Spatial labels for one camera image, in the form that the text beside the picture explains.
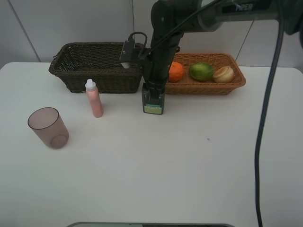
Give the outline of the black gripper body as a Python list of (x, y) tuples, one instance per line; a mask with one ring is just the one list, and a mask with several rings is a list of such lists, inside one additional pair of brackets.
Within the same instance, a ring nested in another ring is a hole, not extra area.
[(176, 51), (176, 45), (166, 46), (164, 44), (148, 55), (143, 68), (143, 78), (147, 87), (164, 89)]

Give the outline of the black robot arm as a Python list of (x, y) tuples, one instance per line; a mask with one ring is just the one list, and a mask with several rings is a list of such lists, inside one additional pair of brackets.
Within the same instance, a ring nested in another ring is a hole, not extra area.
[(273, 84), (283, 35), (303, 33), (301, 0), (159, 0), (151, 9), (153, 34), (151, 47), (141, 55), (151, 63), (143, 73), (143, 104), (162, 105), (169, 68), (185, 33), (213, 32), (223, 22), (275, 19), (278, 37), (265, 97)]

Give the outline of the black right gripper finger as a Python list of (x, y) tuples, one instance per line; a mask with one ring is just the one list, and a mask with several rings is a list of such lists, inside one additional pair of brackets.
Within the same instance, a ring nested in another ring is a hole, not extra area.
[(165, 87), (158, 88), (159, 100), (163, 101), (165, 99)]

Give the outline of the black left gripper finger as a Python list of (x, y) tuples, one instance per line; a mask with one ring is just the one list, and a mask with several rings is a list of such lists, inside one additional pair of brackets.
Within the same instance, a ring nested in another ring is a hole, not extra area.
[(148, 86), (147, 104), (158, 105), (158, 90), (155, 87)]

